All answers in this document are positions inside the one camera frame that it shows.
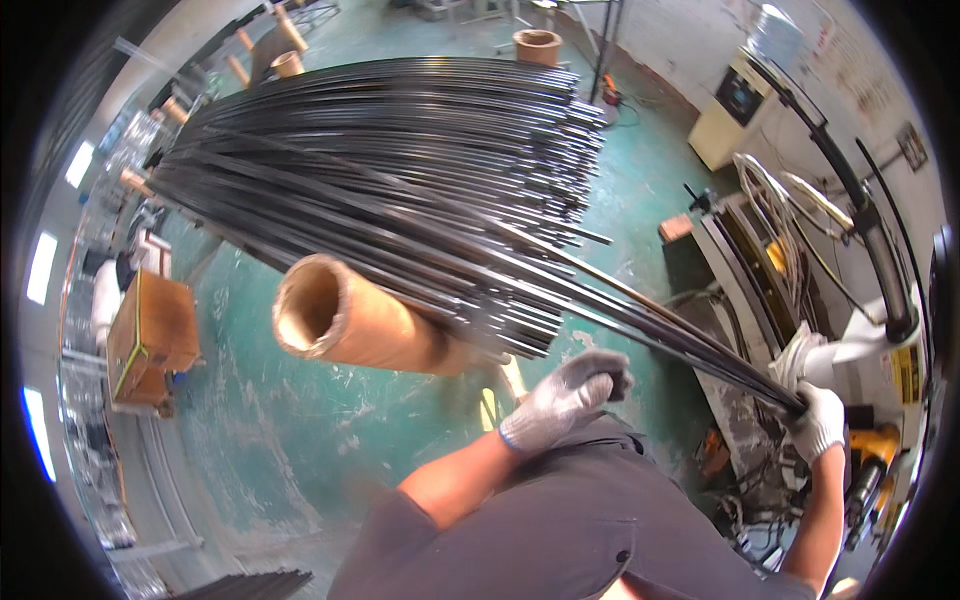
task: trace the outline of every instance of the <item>white wall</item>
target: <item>white wall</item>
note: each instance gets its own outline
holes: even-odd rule
[[[913,123],[922,140],[928,139],[893,61],[850,2],[771,3],[790,14],[807,34],[808,45],[790,74],[827,117],[828,131],[859,176],[867,175],[868,170],[854,144],[856,137],[864,141],[877,163],[898,149],[894,135],[907,121]],[[748,0],[628,0],[628,7],[619,45],[672,84],[697,109],[708,104],[736,47],[746,42],[758,13],[757,4]],[[586,8],[590,27],[599,30],[602,8]],[[761,131],[743,150],[756,156],[771,173],[786,168],[808,180],[828,177],[828,187],[839,188],[832,170],[792,111],[777,106]],[[912,173],[902,159],[884,173],[899,203],[924,278],[929,270],[932,236],[946,221],[936,158],[928,147],[927,153],[930,162],[917,173]],[[878,186],[874,188],[877,203],[885,209]],[[896,228],[892,217],[885,216],[891,228]],[[827,262],[833,263],[827,238],[815,231],[811,237]],[[854,247],[840,248],[837,256],[840,271],[854,294],[862,300],[876,298],[879,288],[873,271],[866,268],[866,253]],[[825,278],[818,277],[818,283],[839,333],[849,308]]]
[[[230,21],[259,5],[258,0],[181,0],[140,48],[176,71]],[[170,75],[141,60],[130,59],[113,81],[94,118],[110,123],[134,92],[149,101],[168,81]]]

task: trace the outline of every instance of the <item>work glove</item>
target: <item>work glove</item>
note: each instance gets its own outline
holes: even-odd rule
[[[609,350],[587,350],[547,375],[500,423],[500,436],[524,454],[553,445],[579,419],[604,402],[619,402],[634,385],[630,359]]]
[[[797,384],[799,394],[808,408],[806,413],[786,428],[793,438],[793,445],[808,465],[813,466],[821,454],[834,444],[843,444],[843,402],[831,390],[818,388],[801,381]]]

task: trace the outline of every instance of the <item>concrete floor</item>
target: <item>concrete floor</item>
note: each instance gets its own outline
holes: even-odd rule
[[[385,2],[344,7],[306,34],[307,69],[399,56],[492,56],[510,39],[504,19],[460,26],[430,23]],[[464,10],[460,18],[469,18]],[[267,24],[250,28],[254,41]],[[584,74],[582,32],[561,30],[562,60]],[[237,44],[229,47],[250,67]],[[584,226],[610,236],[609,247],[578,252],[596,267],[655,300],[671,289],[658,224],[686,209],[682,184],[731,190],[685,142],[693,116],[622,57],[612,73],[628,96],[656,102],[621,110],[606,134],[601,175],[593,183]],[[224,67],[221,89],[238,88]],[[203,514],[191,516],[211,552],[228,568],[298,567],[316,579],[298,598],[324,597],[370,502],[416,467],[482,432],[483,372],[459,378],[385,372],[307,362],[285,354],[271,331],[270,307],[280,273],[172,216],[162,232],[174,247],[174,277],[197,299],[205,366],[175,390],[177,420]],[[706,400],[686,366],[576,319],[568,319],[549,358],[521,360],[528,385],[585,348],[626,352],[636,387],[614,410],[649,436],[651,452],[689,492],[698,481],[690,458],[712,423]],[[502,406],[502,391],[495,389]]]

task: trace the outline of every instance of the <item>cardboard tube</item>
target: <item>cardboard tube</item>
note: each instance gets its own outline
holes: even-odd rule
[[[127,187],[132,187],[147,198],[152,198],[156,195],[154,190],[147,187],[147,182],[142,177],[127,167],[124,167],[124,170],[120,172],[120,182]]]
[[[274,4],[274,13],[276,14],[276,21],[280,26],[280,29],[283,31],[283,34],[293,42],[294,47],[297,48],[297,52],[303,54],[306,52],[306,49],[309,46],[306,45],[306,40],[303,39],[303,36],[300,35],[300,32],[297,31],[297,26],[294,25],[294,22],[290,20],[290,17],[287,16],[287,10],[283,8],[283,3]]]
[[[247,74],[247,69],[243,68],[243,65],[240,64],[240,61],[237,60],[233,54],[227,55],[227,64],[230,65],[233,74],[240,80],[240,85],[242,85],[244,89],[250,87],[250,75]]]
[[[300,358],[395,371],[456,375],[468,347],[325,254],[283,276],[274,300],[274,336]]]
[[[276,57],[270,66],[274,68],[280,77],[292,77],[303,72],[303,63],[300,62],[300,55],[294,51],[284,52]]]
[[[180,108],[180,105],[177,104],[177,101],[174,100],[173,96],[167,98],[167,101],[163,103],[163,111],[173,117],[173,119],[181,125],[184,125],[188,118],[186,110]]]
[[[241,27],[237,30],[237,39],[239,39],[243,47],[247,49],[247,52],[253,54],[253,40],[250,39],[250,36],[247,35],[244,28]]]
[[[516,59],[557,66],[557,57],[564,39],[544,29],[524,29],[514,34]]]

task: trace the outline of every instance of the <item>electrical box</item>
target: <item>electrical box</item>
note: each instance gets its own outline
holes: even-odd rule
[[[771,101],[776,95],[750,67],[746,51],[739,49],[687,143],[710,171],[730,164],[733,153],[760,128],[764,115],[776,104]]]

